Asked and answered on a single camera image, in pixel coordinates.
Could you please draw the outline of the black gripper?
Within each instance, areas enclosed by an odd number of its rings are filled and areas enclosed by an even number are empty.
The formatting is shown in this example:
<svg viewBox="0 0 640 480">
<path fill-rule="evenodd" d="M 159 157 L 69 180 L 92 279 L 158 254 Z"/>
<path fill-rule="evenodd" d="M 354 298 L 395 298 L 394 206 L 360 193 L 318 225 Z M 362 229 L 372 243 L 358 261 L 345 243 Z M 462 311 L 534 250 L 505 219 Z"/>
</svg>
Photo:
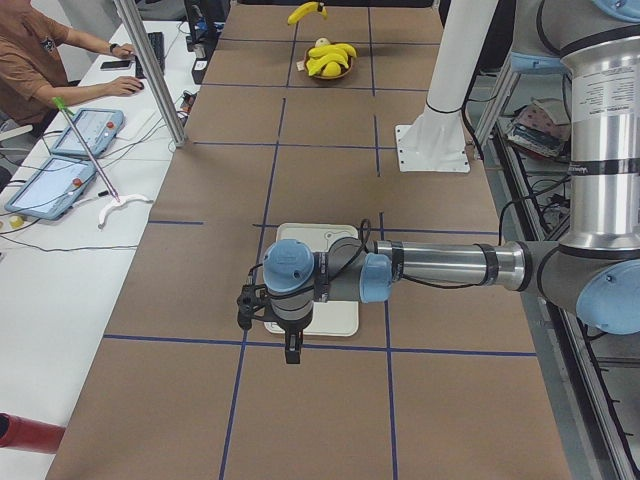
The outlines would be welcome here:
<svg viewBox="0 0 640 480">
<path fill-rule="evenodd" d="M 286 363 L 300 363 L 303 332 L 313 318 L 313 301 L 291 303 L 285 300 L 273 300 L 271 308 L 277 317 L 276 323 L 285 332 Z"/>
</svg>

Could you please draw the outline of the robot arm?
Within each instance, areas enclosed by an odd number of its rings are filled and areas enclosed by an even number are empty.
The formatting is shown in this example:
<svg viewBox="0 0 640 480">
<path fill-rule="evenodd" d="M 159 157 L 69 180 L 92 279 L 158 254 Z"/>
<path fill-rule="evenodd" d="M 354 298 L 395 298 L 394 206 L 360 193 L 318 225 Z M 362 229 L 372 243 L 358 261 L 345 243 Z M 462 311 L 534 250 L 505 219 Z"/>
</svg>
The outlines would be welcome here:
<svg viewBox="0 0 640 480">
<path fill-rule="evenodd" d="M 317 302 L 383 302 L 407 280 L 529 292 L 611 334 L 639 329 L 639 5 L 519 1 L 513 47 L 525 69 L 567 68 L 571 90 L 570 225 L 557 241 L 438 245 L 371 241 L 366 231 L 314 252 L 275 242 L 261 284 L 247 282 L 238 322 L 280 326 L 300 360 Z"/>
</svg>

